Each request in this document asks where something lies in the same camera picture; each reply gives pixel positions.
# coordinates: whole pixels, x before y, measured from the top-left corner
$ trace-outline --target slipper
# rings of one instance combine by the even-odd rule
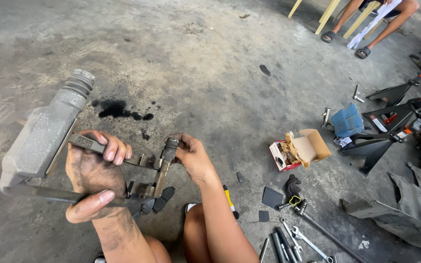
[[[335,37],[335,33],[334,32],[332,32],[332,31],[329,31],[328,33],[325,33],[321,38],[324,40],[324,41],[326,41],[326,42],[328,42],[328,43],[331,43],[332,42],[332,40],[334,39],[334,37]]]
[[[355,54],[357,54],[357,56],[365,59],[366,57],[368,57],[368,55],[371,53],[370,49],[367,47],[364,47],[362,49],[359,49]]]

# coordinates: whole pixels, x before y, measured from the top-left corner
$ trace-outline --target white cloth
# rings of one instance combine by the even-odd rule
[[[345,147],[346,145],[348,145],[351,142],[352,142],[352,139],[350,137],[334,139],[334,143],[342,146],[342,148]]]
[[[370,30],[376,26],[376,24],[378,24],[379,20],[381,20],[381,18],[383,18],[385,15],[389,14],[390,11],[392,11],[394,8],[396,8],[396,6],[398,4],[400,4],[402,2],[402,0],[392,0],[392,3],[390,3],[389,5],[382,5],[379,9],[378,9],[378,15],[375,17],[375,19],[367,26],[363,29],[363,31],[359,34],[357,34],[352,41],[350,41],[350,43],[348,43],[347,47],[348,48],[353,48],[356,49],[358,46],[358,43],[360,43],[360,41],[362,40],[362,38],[368,33],[370,32]]]

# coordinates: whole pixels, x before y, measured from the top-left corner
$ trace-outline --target jack stand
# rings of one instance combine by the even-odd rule
[[[412,116],[419,114],[417,111],[419,108],[421,108],[421,98],[414,98],[401,105],[365,112],[362,115],[373,122],[382,133],[394,136],[406,127]],[[380,120],[381,115],[386,115],[389,118],[382,121]]]
[[[348,155],[366,155],[365,164],[360,168],[360,173],[367,176],[375,164],[383,157],[389,147],[399,141],[398,136],[389,134],[366,134],[359,132],[350,137],[352,142],[339,149],[339,154],[343,157]],[[356,140],[368,140],[359,144],[354,144]]]
[[[401,132],[396,135],[390,134],[367,134],[364,132],[359,132],[352,135],[350,138],[352,142],[346,145],[343,148],[339,149],[339,154],[343,157],[347,155],[366,155],[365,164],[360,168],[360,172],[367,176],[368,173],[373,169],[375,164],[383,157],[384,153],[389,149],[389,147],[395,143],[403,143],[405,137],[413,132],[417,132],[421,127],[421,119],[417,118],[413,120],[409,125],[407,125]],[[355,144],[355,141],[358,139],[368,140]]]
[[[404,98],[410,87],[418,86],[419,80],[421,80],[421,74],[415,77],[415,79],[409,80],[405,84],[382,89],[371,95],[366,96],[366,98],[369,100],[387,98],[388,101],[386,103],[385,108],[397,106],[399,103],[401,103],[401,100]]]

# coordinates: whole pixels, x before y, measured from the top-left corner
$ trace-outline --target hand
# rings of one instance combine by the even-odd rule
[[[131,158],[129,144],[104,131],[79,131],[86,136],[106,145],[103,156],[68,144],[66,173],[71,179],[74,191],[90,194],[76,205],[70,205],[66,218],[71,223],[80,223],[111,215],[121,207],[105,207],[114,197],[126,197],[126,182],[118,165]]]
[[[194,183],[201,186],[209,180],[218,178],[217,172],[200,140],[184,132],[175,133],[168,137],[179,140],[175,162],[184,166]]]

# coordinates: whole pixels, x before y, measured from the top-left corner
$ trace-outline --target finger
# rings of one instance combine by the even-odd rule
[[[70,205],[66,210],[66,219],[71,223],[81,223],[92,220],[94,214],[107,206],[114,197],[115,192],[111,189],[104,189],[95,194],[91,194],[76,205]]]
[[[105,159],[105,161],[113,161],[116,151],[118,150],[118,143],[120,140],[106,131],[101,131],[100,133],[108,140],[108,144],[103,151],[103,159]]]
[[[178,158],[181,163],[183,163],[183,160],[186,158],[186,154],[189,154],[189,152],[178,147],[176,149],[175,157]]]
[[[113,164],[118,166],[123,163],[124,157],[126,156],[126,146],[122,141],[118,140],[118,149],[116,150],[115,158]]]
[[[108,144],[107,139],[99,131],[83,130],[83,131],[79,131],[77,133],[82,135],[82,136],[85,136],[87,138],[90,138],[92,140],[95,140],[98,143],[100,143],[101,145],[107,145]]]
[[[195,140],[194,137],[192,137],[191,135],[185,132],[175,133],[168,136],[167,138],[169,137],[177,139],[179,141],[178,146],[181,147],[182,149],[188,149],[190,147],[191,142]]]
[[[131,156],[132,156],[132,148],[131,148],[131,145],[127,143],[125,143],[124,145],[126,146],[126,155],[124,156],[124,159],[129,160],[131,159]]]

